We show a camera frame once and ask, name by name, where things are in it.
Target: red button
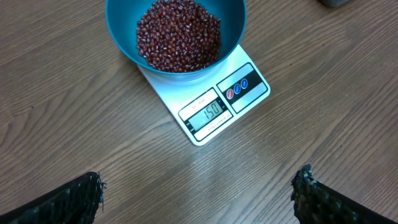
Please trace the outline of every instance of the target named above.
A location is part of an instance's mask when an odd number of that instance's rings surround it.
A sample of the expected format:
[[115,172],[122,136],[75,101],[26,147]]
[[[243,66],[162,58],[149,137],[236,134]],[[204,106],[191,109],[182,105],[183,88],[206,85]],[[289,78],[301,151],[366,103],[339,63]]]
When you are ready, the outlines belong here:
[[229,89],[227,92],[226,92],[226,97],[227,97],[227,99],[232,99],[232,97],[234,97],[234,91],[232,90],[232,89]]

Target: bowl rim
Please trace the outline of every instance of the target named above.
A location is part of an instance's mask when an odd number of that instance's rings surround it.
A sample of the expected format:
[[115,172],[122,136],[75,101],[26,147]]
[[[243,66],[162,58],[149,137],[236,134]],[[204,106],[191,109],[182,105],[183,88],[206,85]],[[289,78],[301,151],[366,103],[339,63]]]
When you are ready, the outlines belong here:
[[144,67],[144,68],[146,68],[146,69],[148,69],[148,70],[150,70],[150,71],[152,71],[152,72],[161,73],[161,74],[164,74],[164,75],[192,75],[192,74],[195,74],[195,73],[204,72],[204,71],[206,71],[206,70],[208,70],[208,69],[211,69],[211,68],[217,66],[217,65],[220,64],[223,60],[225,60],[226,58],[228,58],[228,56],[235,50],[235,48],[238,46],[238,44],[242,41],[244,31],[246,30],[246,23],[247,23],[247,21],[248,21],[248,7],[247,7],[247,5],[246,5],[246,0],[242,0],[243,6],[244,6],[244,24],[243,24],[243,29],[242,29],[242,31],[241,31],[241,35],[239,36],[239,39],[238,39],[237,43],[236,43],[235,46],[228,52],[228,54],[226,54],[222,59],[218,60],[216,63],[214,63],[214,64],[210,65],[209,67],[206,67],[206,68],[204,68],[204,69],[202,69],[202,70],[197,70],[197,71],[194,71],[194,72],[183,72],[183,73],[163,72],[163,71],[160,71],[160,70],[157,70],[157,69],[152,68],[152,67],[149,66],[147,63],[144,64],[144,63],[138,62],[137,60],[134,59],[134,57],[132,57],[130,54],[128,54],[128,53],[120,46],[118,40],[116,40],[115,36],[113,35],[113,31],[112,31],[111,26],[109,25],[109,19],[108,19],[108,2],[109,2],[109,1],[112,1],[112,0],[106,0],[106,1],[105,1],[105,20],[106,20],[106,25],[108,26],[108,30],[109,30],[109,32],[111,33],[112,39],[113,39],[113,41],[116,43],[116,45],[118,46],[118,48],[119,48],[130,60],[132,60],[133,62],[135,62],[135,63],[138,64],[139,66],[142,66],[142,67]]

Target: kitchen scale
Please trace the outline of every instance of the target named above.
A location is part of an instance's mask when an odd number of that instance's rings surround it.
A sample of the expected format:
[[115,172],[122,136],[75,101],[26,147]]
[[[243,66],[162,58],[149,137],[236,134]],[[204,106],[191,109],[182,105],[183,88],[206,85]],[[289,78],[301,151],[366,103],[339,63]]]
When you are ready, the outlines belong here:
[[193,75],[171,76],[139,69],[197,146],[206,144],[271,92],[240,45],[219,65]]

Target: scale platform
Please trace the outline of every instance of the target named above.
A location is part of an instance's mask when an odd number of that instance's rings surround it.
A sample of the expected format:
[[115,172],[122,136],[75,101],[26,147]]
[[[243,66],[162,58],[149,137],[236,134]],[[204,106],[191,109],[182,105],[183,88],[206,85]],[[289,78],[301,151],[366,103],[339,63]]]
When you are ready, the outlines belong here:
[[197,146],[206,144],[271,92],[240,45],[226,60],[203,73],[171,76],[139,69]]

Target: blue button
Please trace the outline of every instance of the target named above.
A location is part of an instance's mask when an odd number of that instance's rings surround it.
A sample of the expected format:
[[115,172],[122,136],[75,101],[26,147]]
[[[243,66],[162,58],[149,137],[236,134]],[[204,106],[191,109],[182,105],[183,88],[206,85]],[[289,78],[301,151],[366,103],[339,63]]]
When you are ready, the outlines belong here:
[[245,89],[248,87],[248,81],[245,78],[242,79],[241,86],[242,86],[242,89]]
[[241,85],[235,84],[234,92],[235,92],[235,94],[239,94],[241,92]]

